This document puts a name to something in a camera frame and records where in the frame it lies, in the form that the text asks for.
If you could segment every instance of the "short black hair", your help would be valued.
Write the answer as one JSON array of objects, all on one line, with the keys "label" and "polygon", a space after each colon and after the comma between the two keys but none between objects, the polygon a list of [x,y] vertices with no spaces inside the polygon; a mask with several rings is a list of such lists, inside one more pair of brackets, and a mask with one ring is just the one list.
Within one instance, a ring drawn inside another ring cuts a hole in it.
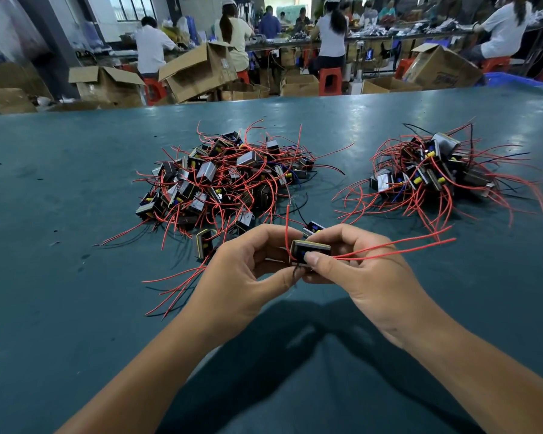
[{"label": "short black hair", "polygon": [[141,20],[142,26],[151,26],[152,28],[157,28],[157,20],[155,20],[153,17],[143,17]]}]

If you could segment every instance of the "person's left thumb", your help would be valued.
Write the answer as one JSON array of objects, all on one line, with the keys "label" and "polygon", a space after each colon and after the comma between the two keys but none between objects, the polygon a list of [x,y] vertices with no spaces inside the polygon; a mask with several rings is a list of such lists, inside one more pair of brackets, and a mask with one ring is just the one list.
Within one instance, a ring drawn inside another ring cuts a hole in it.
[{"label": "person's left thumb", "polygon": [[287,292],[305,273],[304,268],[284,268],[259,282],[263,304]]}]

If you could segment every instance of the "white t-shirt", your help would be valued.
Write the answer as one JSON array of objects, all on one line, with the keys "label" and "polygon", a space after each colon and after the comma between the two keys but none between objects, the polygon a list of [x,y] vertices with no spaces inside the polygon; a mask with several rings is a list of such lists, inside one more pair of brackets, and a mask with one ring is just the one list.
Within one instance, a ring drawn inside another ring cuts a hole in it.
[{"label": "white t-shirt", "polygon": [[501,7],[482,24],[483,29],[492,32],[491,40],[481,44],[481,53],[485,59],[512,56],[519,51],[521,38],[529,23],[533,5],[529,2],[525,3],[527,12],[521,25],[518,25],[514,5],[514,3],[509,3]]},{"label": "white t-shirt", "polygon": [[165,65],[163,49],[173,50],[175,43],[162,30],[143,26],[135,33],[139,54],[139,73],[157,73]]},{"label": "white t-shirt", "polygon": [[[234,49],[230,50],[229,56],[232,58],[236,72],[242,72],[249,67],[249,57],[246,53],[246,38],[253,35],[253,29],[241,18],[230,18],[229,20],[233,26],[232,41],[229,44],[234,47]],[[217,41],[224,42],[219,21],[215,23],[215,37]]]},{"label": "white t-shirt", "polygon": [[346,46],[344,45],[346,33],[343,35],[336,34],[330,26],[331,19],[332,14],[329,13],[320,18],[317,23],[319,38],[322,40],[319,47],[319,56],[337,58],[346,54]]}]

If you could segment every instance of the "forearm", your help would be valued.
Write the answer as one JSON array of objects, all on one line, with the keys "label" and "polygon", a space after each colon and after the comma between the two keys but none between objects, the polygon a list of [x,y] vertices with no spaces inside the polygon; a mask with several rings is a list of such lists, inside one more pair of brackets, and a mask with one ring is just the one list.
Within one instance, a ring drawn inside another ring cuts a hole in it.
[{"label": "forearm", "polygon": [[543,433],[543,379],[448,315],[434,320],[405,349],[487,433]]},{"label": "forearm", "polygon": [[58,432],[154,433],[175,394],[210,349],[181,312]]}]

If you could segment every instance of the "window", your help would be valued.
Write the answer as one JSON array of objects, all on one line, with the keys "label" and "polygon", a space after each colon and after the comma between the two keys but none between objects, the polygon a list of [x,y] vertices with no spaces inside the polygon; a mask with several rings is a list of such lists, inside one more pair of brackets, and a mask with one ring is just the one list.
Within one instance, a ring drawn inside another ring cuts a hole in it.
[{"label": "window", "polygon": [[151,0],[110,0],[117,21],[137,21],[143,17],[155,17]]}]

